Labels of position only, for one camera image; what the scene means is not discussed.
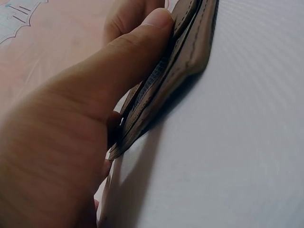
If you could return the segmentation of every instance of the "wallet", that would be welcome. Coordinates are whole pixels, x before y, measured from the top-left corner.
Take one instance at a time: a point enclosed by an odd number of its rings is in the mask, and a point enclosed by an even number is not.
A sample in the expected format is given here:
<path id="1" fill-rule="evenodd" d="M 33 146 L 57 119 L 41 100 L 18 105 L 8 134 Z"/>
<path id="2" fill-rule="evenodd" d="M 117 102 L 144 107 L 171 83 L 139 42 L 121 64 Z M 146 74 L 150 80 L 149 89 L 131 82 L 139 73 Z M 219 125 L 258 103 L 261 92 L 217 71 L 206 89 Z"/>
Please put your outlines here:
<path id="1" fill-rule="evenodd" d="M 216 24 L 218 0 L 179 0 L 167 49 L 151 75 L 132 88 L 122 106 L 122 131 L 109 160 L 128 150 L 143 134 L 170 95 L 206 68 Z"/>

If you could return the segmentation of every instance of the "pink fabric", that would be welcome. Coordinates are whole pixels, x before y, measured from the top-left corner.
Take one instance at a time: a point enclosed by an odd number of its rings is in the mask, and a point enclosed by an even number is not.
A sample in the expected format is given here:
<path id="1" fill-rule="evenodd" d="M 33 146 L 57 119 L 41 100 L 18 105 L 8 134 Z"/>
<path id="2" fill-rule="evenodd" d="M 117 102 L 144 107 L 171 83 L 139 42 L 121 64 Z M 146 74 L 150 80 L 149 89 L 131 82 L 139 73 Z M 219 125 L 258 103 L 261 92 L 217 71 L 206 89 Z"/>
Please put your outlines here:
<path id="1" fill-rule="evenodd" d="M 0 114 L 51 76 L 100 49 L 112 2 L 41 3 L 31 17 L 31 26 L 22 27 L 15 38 L 0 44 Z M 6 3 L 8 0 L 0 0 L 0 5 Z"/>

